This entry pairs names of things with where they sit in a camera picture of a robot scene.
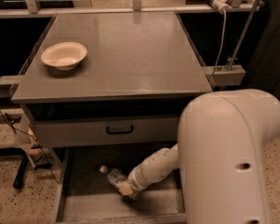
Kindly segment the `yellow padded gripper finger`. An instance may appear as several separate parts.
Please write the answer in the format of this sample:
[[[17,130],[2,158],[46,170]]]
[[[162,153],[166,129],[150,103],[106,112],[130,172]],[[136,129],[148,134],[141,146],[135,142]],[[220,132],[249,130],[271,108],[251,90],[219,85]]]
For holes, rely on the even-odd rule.
[[[129,196],[133,194],[133,189],[128,182],[125,182],[119,189],[122,196]]]

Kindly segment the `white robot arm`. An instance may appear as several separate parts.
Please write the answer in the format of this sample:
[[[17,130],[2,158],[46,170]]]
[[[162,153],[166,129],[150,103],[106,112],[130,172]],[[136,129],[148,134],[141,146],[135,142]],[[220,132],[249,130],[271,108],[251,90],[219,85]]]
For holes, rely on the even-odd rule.
[[[216,91],[192,100],[177,144],[130,172],[119,189],[142,191],[180,171],[188,224],[271,224],[261,149],[280,135],[280,101],[266,91]]]

